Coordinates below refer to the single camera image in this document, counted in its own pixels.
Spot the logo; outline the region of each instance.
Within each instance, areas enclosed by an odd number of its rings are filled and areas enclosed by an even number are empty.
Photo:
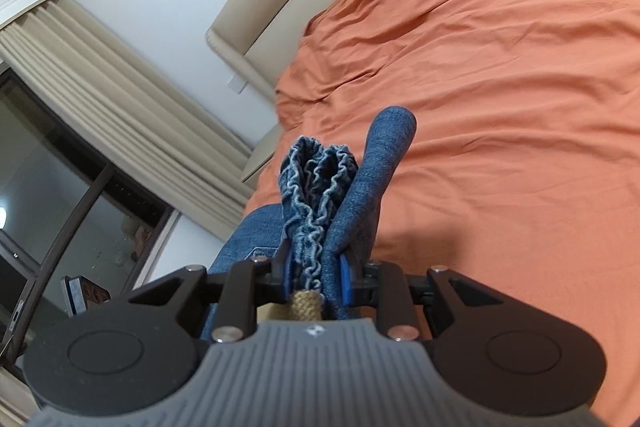
[[[311,335],[313,338],[318,338],[322,335],[326,330],[320,324],[311,324],[308,328],[306,328],[306,333]]]

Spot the denim fabric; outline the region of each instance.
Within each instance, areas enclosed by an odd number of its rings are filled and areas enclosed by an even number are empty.
[[[244,261],[254,255],[275,257],[282,240],[282,205],[266,204],[256,208],[246,216],[224,244],[209,273],[229,271],[237,261]],[[207,340],[211,335],[211,325],[216,313],[216,304],[210,308],[200,338]]]
[[[367,134],[359,169],[346,147],[324,149],[315,139],[301,137],[282,163],[282,204],[262,206],[246,216],[209,272],[228,271],[252,253],[273,257],[283,237],[289,237],[293,289],[321,291],[326,319],[352,317],[342,302],[339,257],[346,249],[362,263],[370,257],[382,195],[415,126],[414,115],[403,107],[382,110]],[[213,314],[214,308],[203,339],[210,335]]]
[[[323,316],[347,319],[342,304],[339,256],[350,248],[364,263],[371,255],[380,218],[380,201],[415,136],[415,117],[404,107],[387,107],[367,134],[360,169],[324,238],[322,249]]]
[[[284,234],[291,240],[292,288],[322,293],[324,235],[351,185],[358,166],[345,146],[324,149],[301,136],[280,168]]]

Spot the gray gripper pad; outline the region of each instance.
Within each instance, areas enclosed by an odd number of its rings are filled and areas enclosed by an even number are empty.
[[[193,378],[148,409],[89,418],[46,407],[28,423],[30,427],[359,425],[604,424],[586,406],[553,417],[525,418],[476,405],[440,378],[420,344],[389,340],[370,319],[266,322],[248,339],[211,346]]]

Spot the bed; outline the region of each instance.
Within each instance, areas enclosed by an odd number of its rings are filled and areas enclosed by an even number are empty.
[[[638,0],[229,0],[207,40],[278,113],[246,212],[279,200],[298,136],[359,158],[374,115],[407,107],[373,257],[578,324],[607,355],[593,410],[640,416]]]

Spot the window frame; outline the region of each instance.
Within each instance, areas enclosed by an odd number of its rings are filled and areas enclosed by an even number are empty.
[[[82,225],[84,218],[87,216],[89,211],[91,211],[94,203],[98,198],[100,198],[107,184],[114,177],[117,176],[120,179],[124,179],[127,183],[133,183],[136,191],[139,191],[143,198],[148,201],[152,201],[159,206],[164,206],[164,212],[162,213],[158,224],[155,226],[151,236],[146,242],[145,248],[140,254],[138,262],[127,278],[127,282],[123,288],[123,293],[133,289],[140,272],[142,272],[142,269],[149,258],[149,254],[162,232],[162,229],[164,229],[169,217],[174,211],[168,203],[154,195],[124,171],[118,169],[108,160],[108,158],[105,158],[105,156],[92,147],[91,144],[82,139],[78,133],[76,133],[62,120],[62,118],[47,107],[47,105],[39,99],[37,95],[24,83],[24,81],[22,81],[22,79],[10,68],[0,73],[0,88],[9,81],[14,82],[19,89],[26,93],[38,108],[49,118],[55,121],[57,125],[65,129],[65,132],[68,132],[68,135],[72,137],[73,140],[77,140],[82,151],[86,152],[88,155],[98,158],[98,160],[103,162],[105,166],[102,168],[102,171],[97,175],[95,180],[90,184],[80,201],[78,201],[78,204],[76,204],[68,219],[65,221],[65,224],[58,232],[58,235],[51,243],[41,264],[38,264],[37,261],[32,259],[26,252],[24,252],[24,250],[20,249],[20,247],[15,244],[15,242],[12,241],[6,233],[0,230],[0,255],[2,255],[8,263],[14,266],[21,275],[25,276],[25,273],[29,275],[29,277],[27,277],[27,283],[20,294],[18,303],[12,310],[11,324],[13,325],[13,328],[10,330],[10,327],[7,327],[4,337],[0,341],[0,366],[4,366],[7,369],[12,367],[15,368],[15,361],[21,354],[20,350],[27,335],[31,319],[36,311],[36,307],[40,302],[40,298],[42,297],[56,266],[64,255],[66,248]]]

